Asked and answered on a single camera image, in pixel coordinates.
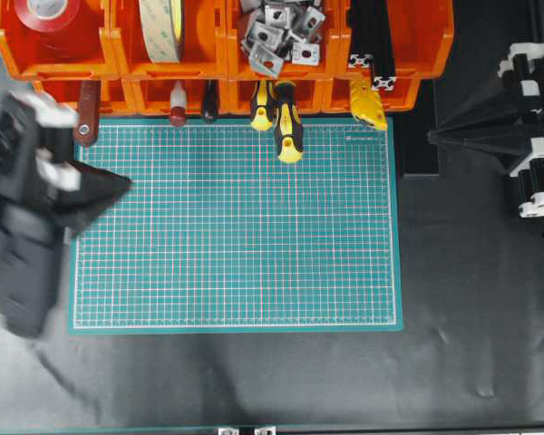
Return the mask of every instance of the small metal bracket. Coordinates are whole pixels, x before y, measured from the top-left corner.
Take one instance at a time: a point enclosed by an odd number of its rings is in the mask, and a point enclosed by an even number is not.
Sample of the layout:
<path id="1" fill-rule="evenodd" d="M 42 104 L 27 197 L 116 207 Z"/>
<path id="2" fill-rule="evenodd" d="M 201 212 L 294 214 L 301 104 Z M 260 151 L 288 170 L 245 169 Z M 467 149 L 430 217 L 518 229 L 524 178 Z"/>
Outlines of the small metal bracket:
<path id="1" fill-rule="evenodd" d="M 259 42 L 274 52 L 282 44 L 283 36 L 284 30 L 256 21 L 250 29 L 248 40 L 252 43 Z"/>
<path id="2" fill-rule="evenodd" d="M 218 435 L 239 435 L 237 428 L 218 428 Z"/>
<path id="3" fill-rule="evenodd" d="M 266 426 L 254 429 L 254 435 L 276 435 L 276 426 Z"/>
<path id="4" fill-rule="evenodd" d="M 292 45 L 292 63 L 317 66 L 320 63 L 320 45 L 317 43 L 299 43 Z"/>
<path id="5" fill-rule="evenodd" d="M 280 29 L 289 29 L 294 21 L 294 9 L 285 5 L 264 6 L 266 24 Z"/>
<path id="6" fill-rule="evenodd" d="M 294 27 L 289 30 L 290 36 L 301 43 L 312 40 L 320 26 L 326 19 L 326 15 L 313 6 L 309 6 L 304 14 L 298 19 Z"/>
<path id="7" fill-rule="evenodd" d="M 277 78 L 282 72 L 284 59 L 276 56 L 261 43 L 254 43 L 249 57 L 250 67 L 257 73 Z"/>

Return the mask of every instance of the yellow utility knife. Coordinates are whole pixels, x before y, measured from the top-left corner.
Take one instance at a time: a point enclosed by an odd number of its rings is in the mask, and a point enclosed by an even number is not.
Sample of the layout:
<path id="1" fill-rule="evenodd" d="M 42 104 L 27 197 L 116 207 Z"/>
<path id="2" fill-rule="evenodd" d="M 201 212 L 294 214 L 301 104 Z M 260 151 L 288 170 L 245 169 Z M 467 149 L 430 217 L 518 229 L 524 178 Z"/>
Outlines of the yellow utility knife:
<path id="1" fill-rule="evenodd" d="M 274 85 L 268 80 L 256 84 L 254 95 L 250 101 L 250 125 L 254 130 L 268 131 L 274 126 L 276 115 Z"/>
<path id="2" fill-rule="evenodd" d="M 387 131 L 383 103 L 379 91 L 374 91 L 368 78 L 351 80 L 351 114 L 362 123 L 376 130 Z"/>
<path id="3" fill-rule="evenodd" d="M 277 155 L 285 163 L 296 163 L 305 152 L 304 135 L 298 109 L 296 107 L 296 86 L 293 82 L 277 82 L 277 119 L 274 130 Z"/>

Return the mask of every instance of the tape roll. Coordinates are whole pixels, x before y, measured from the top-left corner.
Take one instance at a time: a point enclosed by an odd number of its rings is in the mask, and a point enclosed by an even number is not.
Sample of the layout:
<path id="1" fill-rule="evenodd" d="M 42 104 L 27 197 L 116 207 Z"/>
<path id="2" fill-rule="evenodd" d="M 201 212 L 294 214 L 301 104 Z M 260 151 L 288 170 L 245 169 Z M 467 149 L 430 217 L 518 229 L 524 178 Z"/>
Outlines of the tape roll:
<path id="1" fill-rule="evenodd" d="M 183 55 L 184 0 L 139 0 L 141 29 L 153 63 L 178 63 Z"/>
<path id="2" fill-rule="evenodd" d="M 98 17 L 84 0 L 15 0 L 15 12 L 56 60 L 84 57 L 100 46 Z"/>

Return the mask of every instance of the black table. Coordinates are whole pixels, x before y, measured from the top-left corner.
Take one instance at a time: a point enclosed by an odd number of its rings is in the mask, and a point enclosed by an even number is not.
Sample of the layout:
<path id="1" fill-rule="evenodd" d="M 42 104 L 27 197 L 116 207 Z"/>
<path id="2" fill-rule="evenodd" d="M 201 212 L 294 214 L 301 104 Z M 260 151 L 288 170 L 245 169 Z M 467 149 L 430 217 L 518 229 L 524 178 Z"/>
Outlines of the black table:
<path id="1" fill-rule="evenodd" d="M 499 86 L 498 60 L 529 38 L 525 0 L 455 6 L 443 119 Z M 544 249 L 488 161 L 440 162 L 438 179 L 399 182 L 401 333 L 69 336 L 63 292 L 43 340 L 0 327 L 0 430 L 544 424 Z"/>

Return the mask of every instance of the grid lines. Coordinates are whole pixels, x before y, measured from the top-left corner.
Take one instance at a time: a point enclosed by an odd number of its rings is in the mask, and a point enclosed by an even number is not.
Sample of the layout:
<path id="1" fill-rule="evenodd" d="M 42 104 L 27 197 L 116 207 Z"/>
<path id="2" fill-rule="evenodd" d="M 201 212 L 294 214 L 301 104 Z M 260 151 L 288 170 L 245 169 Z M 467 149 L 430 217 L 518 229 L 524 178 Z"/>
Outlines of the grid lines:
<path id="1" fill-rule="evenodd" d="M 134 184 L 73 244 L 72 331 L 399 328 L 392 146 L 318 121 L 286 165 L 244 122 L 104 122 L 79 160 Z"/>

